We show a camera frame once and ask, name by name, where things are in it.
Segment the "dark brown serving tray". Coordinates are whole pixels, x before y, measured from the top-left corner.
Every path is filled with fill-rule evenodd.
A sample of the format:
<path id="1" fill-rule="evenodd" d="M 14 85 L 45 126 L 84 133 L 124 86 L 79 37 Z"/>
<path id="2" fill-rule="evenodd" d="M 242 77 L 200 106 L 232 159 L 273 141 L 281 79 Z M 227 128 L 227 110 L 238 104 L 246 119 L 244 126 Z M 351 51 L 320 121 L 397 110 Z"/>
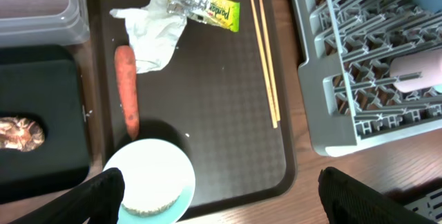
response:
<path id="1" fill-rule="evenodd" d="M 240 29 L 188 21 L 171 61 L 137 76 L 140 138 L 177 145 L 196 188 L 185 218 L 280 196 L 296 179 L 289 107 L 271 0 L 240 3 Z M 281 119 L 273 128 L 254 23 L 264 12 Z"/>

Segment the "light blue cup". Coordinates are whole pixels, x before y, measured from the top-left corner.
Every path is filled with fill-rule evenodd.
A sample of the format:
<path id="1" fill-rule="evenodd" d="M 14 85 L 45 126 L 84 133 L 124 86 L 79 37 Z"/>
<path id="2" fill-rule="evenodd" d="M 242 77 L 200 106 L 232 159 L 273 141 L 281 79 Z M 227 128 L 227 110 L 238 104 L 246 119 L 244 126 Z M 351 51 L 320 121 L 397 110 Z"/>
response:
<path id="1" fill-rule="evenodd" d="M 441 84 L 440 84 L 440 85 L 436 85 L 436 86 L 434 86 L 433 89 L 434 89 L 436 92 L 442 94 L 442 85 L 441 85 Z"/>

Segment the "light blue rice bowl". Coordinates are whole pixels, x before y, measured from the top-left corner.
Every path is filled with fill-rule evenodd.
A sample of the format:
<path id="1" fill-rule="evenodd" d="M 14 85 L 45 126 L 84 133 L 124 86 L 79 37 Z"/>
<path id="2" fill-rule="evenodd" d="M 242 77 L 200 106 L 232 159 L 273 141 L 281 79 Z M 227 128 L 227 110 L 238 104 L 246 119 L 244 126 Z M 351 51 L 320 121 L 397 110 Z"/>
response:
<path id="1" fill-rule="evenodd" d="M 193 200 L 193 165 L 171 142 L 155 138 L 131 142 L 104 166 L 112 168 L 121 171 L 125 184 L 118 224 L 176 223 Z"/>

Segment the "pink cup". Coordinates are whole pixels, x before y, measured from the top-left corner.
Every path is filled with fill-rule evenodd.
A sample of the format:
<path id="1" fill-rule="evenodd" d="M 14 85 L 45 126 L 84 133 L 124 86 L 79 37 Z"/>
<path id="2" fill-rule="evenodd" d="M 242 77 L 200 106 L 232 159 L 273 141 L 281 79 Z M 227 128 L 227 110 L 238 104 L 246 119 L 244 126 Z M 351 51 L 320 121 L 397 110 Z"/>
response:
<path id="1" fill-rule="evenodd" d="M 393 83 L 402 93 L 441 85 L 441 49 L 423 51 L 395 58 L 390 64 L 390 76 L 420 73 L 419 78 Z"/>

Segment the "orange carrot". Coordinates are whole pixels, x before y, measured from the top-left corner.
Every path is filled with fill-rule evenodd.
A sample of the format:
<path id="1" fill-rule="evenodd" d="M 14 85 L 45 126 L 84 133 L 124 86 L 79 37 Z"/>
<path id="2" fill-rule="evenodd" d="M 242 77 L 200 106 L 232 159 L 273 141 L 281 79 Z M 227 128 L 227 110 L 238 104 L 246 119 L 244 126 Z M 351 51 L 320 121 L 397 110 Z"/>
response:
<path id="1" fill-rule="evenodd" d="M 137 101 L 137 71 L 135 54 L 130 46 L 118 46 L 115 50 L 115 72 L 120 103 L 128 135 L 136 139 L 140 131 Z"/>

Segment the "brown shiitake mushroom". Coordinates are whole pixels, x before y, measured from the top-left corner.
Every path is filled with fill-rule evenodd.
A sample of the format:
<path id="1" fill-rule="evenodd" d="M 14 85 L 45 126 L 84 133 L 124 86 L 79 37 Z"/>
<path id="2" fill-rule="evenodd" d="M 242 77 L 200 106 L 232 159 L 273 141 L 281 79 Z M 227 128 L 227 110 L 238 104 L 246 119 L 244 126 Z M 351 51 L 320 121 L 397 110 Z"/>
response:
<path id="1" fill-rule="evenodd" d="M 20 117 L 1 118 L 1 149 L 29 152 L 44 142 L 44 130 L 36 121 Z"/>

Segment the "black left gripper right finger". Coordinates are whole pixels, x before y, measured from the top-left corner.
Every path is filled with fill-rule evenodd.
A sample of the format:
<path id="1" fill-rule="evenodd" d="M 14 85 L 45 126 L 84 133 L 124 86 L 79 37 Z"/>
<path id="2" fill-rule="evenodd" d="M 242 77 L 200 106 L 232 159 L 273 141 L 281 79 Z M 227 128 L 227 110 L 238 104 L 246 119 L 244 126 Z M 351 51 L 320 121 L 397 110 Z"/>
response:
<path id="1" fill-rule="evenodd" d="M 335 167 L 320 172 L 318 194 L 327 219 L 333 224 L 432 223 Z"/>

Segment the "wooden chopstick left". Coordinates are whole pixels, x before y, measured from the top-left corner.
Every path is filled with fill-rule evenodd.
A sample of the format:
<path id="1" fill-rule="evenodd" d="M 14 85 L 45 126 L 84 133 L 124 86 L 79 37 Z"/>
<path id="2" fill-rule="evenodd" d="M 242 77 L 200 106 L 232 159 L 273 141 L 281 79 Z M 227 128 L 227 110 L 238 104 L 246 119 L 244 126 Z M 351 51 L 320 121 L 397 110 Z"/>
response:
<path id="1" fill-rule="evenodd" d="M 263 42 L 262 42 L 262 35 L 261 35 L 259 23 L 258 23 L 256 5 L 255 5 L 254 0 L 250 0 L 250 2 L 251 2 L 251 11 L 252 11 L 252 15 L 253 15 L 254 28 L 255 28 L 255 32 L 256 32 L 256 40 L 258 43 L 258 50 L 260 53 L 262 72 L 263 72 L 263 77 L 264 77 L 265 87 L 266 87 L 266 92 L 267 92 L 267 100 L 268 100 L 269 110 L 270 110 L 270 115 L 271 115 L 271 124 L 274 129 L 277 129 L 278 128 L 278 121 L 276 119 L 276 110 L 275 110 L 275 106 L 274 106 L 274 102 L 273 102 L 273 94 L 272 94 L 271 85 L 270 85 L 267 61 L 266 61 L 264 46 L 263 46 Z"/>

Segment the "white napkin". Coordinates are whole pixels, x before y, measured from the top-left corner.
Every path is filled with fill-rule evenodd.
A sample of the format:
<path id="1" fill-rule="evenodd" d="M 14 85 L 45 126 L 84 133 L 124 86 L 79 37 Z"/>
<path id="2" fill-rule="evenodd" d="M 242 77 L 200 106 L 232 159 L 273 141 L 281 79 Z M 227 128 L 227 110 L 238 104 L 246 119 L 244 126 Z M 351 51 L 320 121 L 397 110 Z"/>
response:
<path id="1" fill-rule="evenodd" d="M 110 15 L 123 19 L 138 74 L 160 71 L 170 62 L 187 17 L 167 12 L 168 0 L 150 0 L 143 8 L 114 8 Z"/>

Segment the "black waste tray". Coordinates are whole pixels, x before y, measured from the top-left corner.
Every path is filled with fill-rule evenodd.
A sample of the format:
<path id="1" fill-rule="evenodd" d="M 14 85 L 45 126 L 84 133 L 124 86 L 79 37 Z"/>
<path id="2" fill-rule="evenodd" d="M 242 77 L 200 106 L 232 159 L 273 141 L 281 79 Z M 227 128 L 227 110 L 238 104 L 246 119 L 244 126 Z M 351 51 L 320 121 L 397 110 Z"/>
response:
<path id="1" fill-rule="evenodd" d="M 80 184 L 89 172 L 81 85 L 73 56 L 61 46 L 1 50 L 1 117 L 34 120 L 44 142 L 28 152 L 1 150 L 1 202 Z"/>

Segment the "clear plastic bin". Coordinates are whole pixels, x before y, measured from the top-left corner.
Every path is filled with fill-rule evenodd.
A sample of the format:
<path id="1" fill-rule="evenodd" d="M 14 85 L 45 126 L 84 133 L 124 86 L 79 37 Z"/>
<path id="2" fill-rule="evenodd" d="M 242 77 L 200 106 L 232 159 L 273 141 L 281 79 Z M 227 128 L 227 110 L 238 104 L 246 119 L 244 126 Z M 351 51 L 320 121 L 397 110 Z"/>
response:
<path id="1" fill-rule="evenodd" d="M 1 0 L 1 47 L 82 44 L 90 38 L 86 0 Z"/>

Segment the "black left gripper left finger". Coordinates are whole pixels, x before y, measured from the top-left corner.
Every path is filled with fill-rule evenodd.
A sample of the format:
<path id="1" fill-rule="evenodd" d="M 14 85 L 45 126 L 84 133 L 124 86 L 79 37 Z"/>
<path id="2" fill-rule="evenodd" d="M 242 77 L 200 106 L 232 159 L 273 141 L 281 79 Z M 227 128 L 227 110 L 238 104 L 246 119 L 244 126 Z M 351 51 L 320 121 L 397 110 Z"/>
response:
<path id="1" fill-rule="evenodd" d="M 121 171 L 110 168 L 12 224 L 116 224 L 124 190 Z"/>

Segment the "yellow green snack wrapper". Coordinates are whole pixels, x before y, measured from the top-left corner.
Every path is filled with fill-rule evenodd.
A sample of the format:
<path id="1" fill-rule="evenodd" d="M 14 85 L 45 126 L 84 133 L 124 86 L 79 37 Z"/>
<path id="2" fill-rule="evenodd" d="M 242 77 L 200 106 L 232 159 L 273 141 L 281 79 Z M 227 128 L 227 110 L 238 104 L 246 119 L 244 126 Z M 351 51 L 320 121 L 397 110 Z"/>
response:
<path id="1" fill-rule="evenodd" d="M 240 28 L 240 3 L 232 0 L 207 0 L 205 7 L 192 11 L 189 18 L 231 32 L 238 32 Z"/>

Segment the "grey dishwasher rack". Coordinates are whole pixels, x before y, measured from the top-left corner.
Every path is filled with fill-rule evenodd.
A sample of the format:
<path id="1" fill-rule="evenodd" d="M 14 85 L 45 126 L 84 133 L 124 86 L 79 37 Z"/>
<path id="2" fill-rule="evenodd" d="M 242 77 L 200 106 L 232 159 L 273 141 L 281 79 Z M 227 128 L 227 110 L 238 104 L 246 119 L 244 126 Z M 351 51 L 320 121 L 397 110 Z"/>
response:
<path id="1" fill-rule="evenodd" d="M 441 49 L 441 13 L 413 0 L 291 0 L 302 51 L 298 76 L 314 151 L 339 157 L 441 128 L 434 86 L 409 93 L 394 59 Z"/>

